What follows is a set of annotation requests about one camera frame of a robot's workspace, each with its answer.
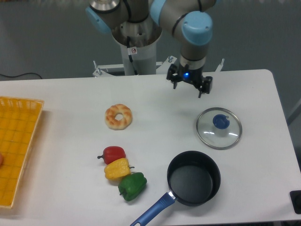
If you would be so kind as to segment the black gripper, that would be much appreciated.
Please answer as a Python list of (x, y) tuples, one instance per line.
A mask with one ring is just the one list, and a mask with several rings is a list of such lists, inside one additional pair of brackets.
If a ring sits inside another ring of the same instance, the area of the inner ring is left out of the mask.
[(204, 77), (202, 75), (203, 67), (197, 69), (191, 69), (188, 65), (182, 66), (179, 64), (179, 69), (175, 64), (171, 64), (168, 68), (166, 79), (171, 81), (173, 84), (173, 89), (176, 89), (179, 81), (193, 85), (198, 89), (199, 95), (198, 98), (201, 98), (202, 94), (209, 94), (212, 89), (212, 76)]

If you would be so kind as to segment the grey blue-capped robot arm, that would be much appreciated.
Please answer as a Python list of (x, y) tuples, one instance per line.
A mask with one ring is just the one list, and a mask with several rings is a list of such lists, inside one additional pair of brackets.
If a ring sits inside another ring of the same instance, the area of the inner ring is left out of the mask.
[(185, 82), (208, 94), (212, 77), (202, 75), (213, 21), (207, 10), (214, 0), (92, 0), (86, 14), (98, 32), (111, 33), (119, 44), (126, 75), (156, 72), (156, 44), (162, 32), (181, 43), (178, 64), (166, 78)]

